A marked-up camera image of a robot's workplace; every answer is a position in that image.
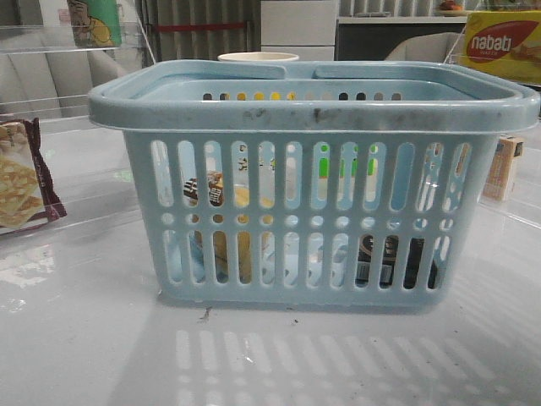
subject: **snack bag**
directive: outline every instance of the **snack bag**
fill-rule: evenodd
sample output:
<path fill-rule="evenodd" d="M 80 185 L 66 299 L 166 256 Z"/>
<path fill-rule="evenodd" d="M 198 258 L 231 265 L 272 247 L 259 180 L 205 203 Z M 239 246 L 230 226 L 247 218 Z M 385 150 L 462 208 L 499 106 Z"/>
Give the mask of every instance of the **snack bag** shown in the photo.
<path fill-rule="evenodd" d="M 475 12 L 460 64 L 523 84 L 541 84 L 541 12 Z"/>
<path fill-rule="evenodd" d="M 0 234 L 66 215 L 40 154 L 38 120 L 0 123 Z"/>

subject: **light blue basket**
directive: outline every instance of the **light blue basket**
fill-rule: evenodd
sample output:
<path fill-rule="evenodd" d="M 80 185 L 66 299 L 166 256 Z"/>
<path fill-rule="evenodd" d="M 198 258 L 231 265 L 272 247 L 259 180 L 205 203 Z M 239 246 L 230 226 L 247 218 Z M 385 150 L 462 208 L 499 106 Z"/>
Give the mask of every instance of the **light blue basket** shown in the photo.
<path fill-rule="evenodd" d="M 196 301 L 435 303 L 498 135 L 538 111 L 433 63 L 173 61 L 90 93 L 124 131 L 163 292 Z"/>

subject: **yellow packaging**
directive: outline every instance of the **yellow packaging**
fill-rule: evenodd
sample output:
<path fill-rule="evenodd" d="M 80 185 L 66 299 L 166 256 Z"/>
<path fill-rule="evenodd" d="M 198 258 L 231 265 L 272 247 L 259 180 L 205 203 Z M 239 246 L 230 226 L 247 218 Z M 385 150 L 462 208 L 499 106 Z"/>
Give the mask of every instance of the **yellow packaging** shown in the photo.
<path fill-rule="evenodd" d="M 461 65 L 541 84 L 541 11 L 480 11 L 467 17 Z"/>

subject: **small box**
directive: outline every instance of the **small box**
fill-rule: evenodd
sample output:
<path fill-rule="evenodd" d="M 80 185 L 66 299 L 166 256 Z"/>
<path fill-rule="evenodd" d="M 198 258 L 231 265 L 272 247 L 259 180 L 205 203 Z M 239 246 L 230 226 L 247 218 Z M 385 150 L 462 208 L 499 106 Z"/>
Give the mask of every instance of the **small box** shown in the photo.
<path fill-rule="evenodd" d="M 525 84 L 541 84 L 541 12 L 475 12 L 460 64 Z"/>
<path fill-rule="evenodd" d="M 509 199 L 515 186 L 517 158 L 522 156 L 523 144 L 524 139 L 520 137 L 500 137 L 484 185 L 483 196 L 499 201 Z"/>

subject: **green bottle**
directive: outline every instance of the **green bottle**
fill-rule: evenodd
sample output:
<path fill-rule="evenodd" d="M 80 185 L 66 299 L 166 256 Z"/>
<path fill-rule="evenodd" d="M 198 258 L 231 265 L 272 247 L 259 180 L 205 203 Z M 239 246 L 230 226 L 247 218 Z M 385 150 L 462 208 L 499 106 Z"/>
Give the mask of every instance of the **green bottle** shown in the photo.
<path fill-rule="evenodd" d="M 118 47 L 122 43 L 116 0 L 68 0 L 78 47 Z"/>

